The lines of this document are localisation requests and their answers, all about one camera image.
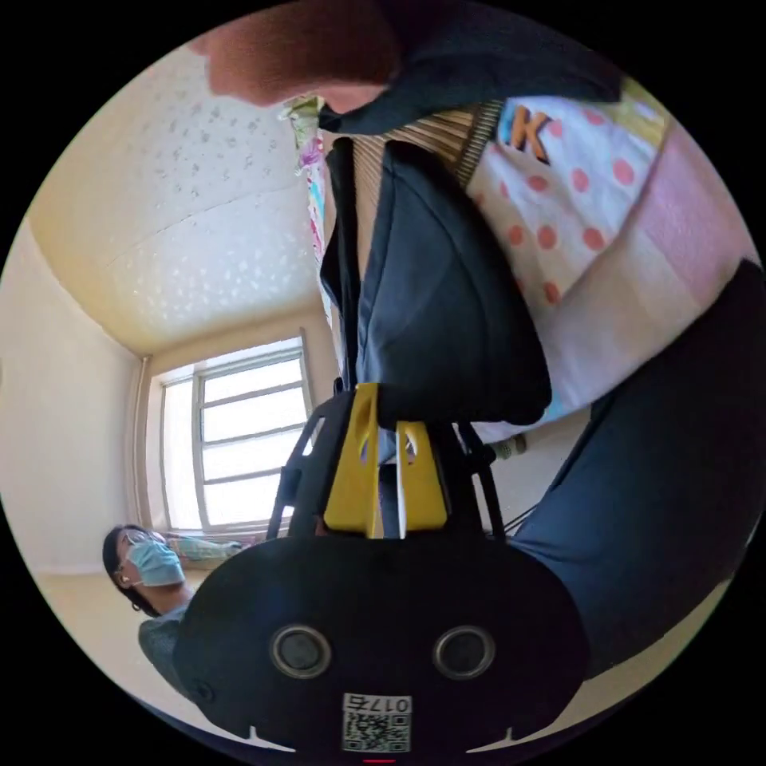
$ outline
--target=textured ceiling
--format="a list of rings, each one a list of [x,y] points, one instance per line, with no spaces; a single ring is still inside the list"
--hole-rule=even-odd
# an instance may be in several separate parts
[[[138,354],[318,300],[306,182],[279,109],[207,90],[177,50],[80,131],[30,208],[83,309]]]

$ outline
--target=window frame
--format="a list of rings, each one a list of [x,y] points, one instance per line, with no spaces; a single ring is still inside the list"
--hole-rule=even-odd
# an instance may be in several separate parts
[[[235,444],[237,442],[249,441],[272,434],[286,433],[289,431],[300,431],[306,425],[306,422],[311,418],[311,413],[314,410],[313,397],[311,394],[310,379],[308,375],[308,368],[306,364],[306,343],[303,337],[303,332],[296,338],[288,338],[284,343],[289,344],[287,348],[281,348],[277,350],[266,351],[268,346],[260,346],[251,349],[252,353],[247,356],[236,359],[235,361],[227,361],[219,364],[215,363],[215,359],[206,360],[206,363],[202,365],[195,365],[195,368],[187,374],[179,376],[168,376],[168,378],[160,383],[160,486],[162,489],[162,511],[164,513],[165,530],[177,535],[189,535],[189,536],[203,536],[203,537],[236,537],[263,535],[269,526],[269,519],[261,521],[250,521],[241,523],[230,524],[210,524],[210,520],[207,515],[207,504],[205,502],[205,487],[211,484],[227,484],[235,481],[242,481],[247,479],[259,478],[261,476],[276,476],[281,473],[282,468],[273,468],[268,471],[252,472],[248,474],[238,474],[235,476],[227,476],[221,479],[205,480],[203,470],[203,448],[208,445],[224,445]],[[225,377],[234,373],[246,372],[251,369],[258,369],[261,367],[267,367],[276,365],[284,361],[298,360],[300,363],[301,380],[295,383],[271,386],[265,389],[256,389],[244,394],[239,394],[235,397],[227,397],[219,399],[213,402],[204,401],[204,386],[208,380],[215,379],[217,377]],[[191,381],[191,459],[192,470],[194,473],[195,494],[197,498],[197,507],[199,511],[199,521],[201,529],[182,529],[174,527],[172,525],[170,516],[170,507],[168,504],[167,486],[165,483],[165,454],[164,454],[164,420],[165,420],[165,393],[168,388],[179,383],[188,383]],[[295,390],[300,388],[302,391],[303,402],[306,408],[306,420],[302,423],[288,424],[287,426],[268,429],[266,431],[245,434],[242,436],[233,436],[228,439],[211,440],[206,442],[204,440],[203,432],[203,411],[205,409],[211,409],[216,406],[230,404],[236,401],[245,401],[246,399],[268,396],[272,393],[279,393],[283,390]],[[287,517],[282,521],[281,529],[286,530],[290,523],[290,517]]]

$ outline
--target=surgical mask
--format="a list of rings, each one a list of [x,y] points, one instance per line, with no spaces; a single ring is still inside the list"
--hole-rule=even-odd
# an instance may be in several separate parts
[[[185,580],[178,556],[159,540],[142,539],[133,544],[128,561],[135,564],[141,578],[136,585],[177,585]]]

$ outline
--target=window pane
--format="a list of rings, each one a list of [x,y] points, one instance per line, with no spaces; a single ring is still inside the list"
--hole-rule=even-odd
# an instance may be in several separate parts
[[[238,397],[240,393],[262,391],[277,385],[298,383],[302,379],[299,359],[280,361],[276,365],[246,369],[241,373],[212,377],[205,381],[205,401]]]
[[[279,474],[205,487],[207,519],[213,525],[267,521],[274,510]]]
[[[287,431],[250,441],[205,447],[202,451],[205,479],[224,479],[281,468],[300,435],[300,431]]]
[[[192,460],[192,381],[165,389],[162,429],[163,473],[170,524],[201,529]]]
[[[210,407],[202,417],[205,441],[218,441],[304,423],[306,403],[299,387]]]

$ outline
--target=qr code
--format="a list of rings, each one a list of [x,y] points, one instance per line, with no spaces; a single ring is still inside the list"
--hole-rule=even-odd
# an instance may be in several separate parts
[[[346,694],[343,749],[351,752],[409,752],[411,697]]]

